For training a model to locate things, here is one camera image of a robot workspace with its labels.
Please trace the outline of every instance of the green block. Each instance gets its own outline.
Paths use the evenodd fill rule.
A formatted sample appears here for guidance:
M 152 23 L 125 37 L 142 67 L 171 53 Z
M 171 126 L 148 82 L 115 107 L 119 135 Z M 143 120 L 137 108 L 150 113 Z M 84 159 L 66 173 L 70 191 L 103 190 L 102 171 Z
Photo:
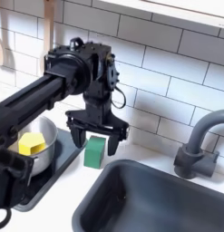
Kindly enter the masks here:
M 101 167 L 104 157 L 105 138 L 92 136 L 87 142 L 84 153 L 84 166 L 94 169 Z

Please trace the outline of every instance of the cable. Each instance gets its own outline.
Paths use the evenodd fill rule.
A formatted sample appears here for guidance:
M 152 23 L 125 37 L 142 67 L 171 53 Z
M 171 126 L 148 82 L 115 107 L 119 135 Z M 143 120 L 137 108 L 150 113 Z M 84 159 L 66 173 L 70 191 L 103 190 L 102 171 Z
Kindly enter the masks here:
M 10 208 L 1 208 L 1 209 L 4 209 L 6 211 L 6 217 L 2 222 L 0 222 L 0 229 L 4 228 L 8 224 L 12 216 L 12 210 Z
M 126 96 L 125 96 L 125 94 L 122 92 L 122 90 L 119 89 L 117 86 L 115 87 L 115 90 L 118 91 L 118 92 L 120 92 L 120 93 L 122 94 L 122 96 L 123 96 L 123 105 L 122 105 L 121 107 L 119 107 L 119 106 L 117 106 L 113 101 L 112 101 L 112 105 L 113 105 L 115 108 L 117 108 L 117 109 L 122 109 L 122 108 L 124 108 L 124 107 L 126 106 Z

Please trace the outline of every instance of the faucet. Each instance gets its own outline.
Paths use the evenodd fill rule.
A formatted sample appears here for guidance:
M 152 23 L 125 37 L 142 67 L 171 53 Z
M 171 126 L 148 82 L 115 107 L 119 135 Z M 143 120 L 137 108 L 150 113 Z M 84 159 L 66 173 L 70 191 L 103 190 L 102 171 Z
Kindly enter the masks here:
M 224 123 L 224 110 L 214 111 L 195 125 L 189 142 L 179 148 L 174 160 L 175 173 L 184 179 L 194 179 L 197 174 L 212 177 L 219 153 L 213 155 L 202 151 L 201 144 L 206 133 L 214 126 Z

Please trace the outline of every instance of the stove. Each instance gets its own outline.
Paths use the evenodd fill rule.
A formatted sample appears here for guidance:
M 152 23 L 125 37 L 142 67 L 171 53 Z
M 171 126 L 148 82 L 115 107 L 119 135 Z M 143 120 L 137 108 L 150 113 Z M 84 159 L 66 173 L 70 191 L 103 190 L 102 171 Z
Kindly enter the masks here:
M 27 190 L 25 199 L 17 206 L 16 210 L 27 212 L 33 209 L 51 186 L 60 178 L 63 172 L 80 154 L 84 147 L 78 149 L 73 143 L 71 133 L 58 129 L 55 143 L 55 154 L 52 164 L 44 172 L 33 177 Z

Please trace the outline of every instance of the silver pot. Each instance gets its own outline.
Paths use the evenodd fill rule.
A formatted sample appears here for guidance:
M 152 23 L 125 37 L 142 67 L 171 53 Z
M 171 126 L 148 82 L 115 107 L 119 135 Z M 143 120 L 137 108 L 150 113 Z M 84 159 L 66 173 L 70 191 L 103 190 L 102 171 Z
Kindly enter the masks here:
M 35 176 L 46 170 L 53 161 L 54 145 L 57 139 L 58 130 L 52 121 L 44 116 L 40 116 L 20 130 L 18 140 L 20 140 L 26 132 L 41 132 L 44 135 L 45 149 L 30 156 L 34 158 L 32 176 Z M 9 149 L 18 152 L 18 141 Z

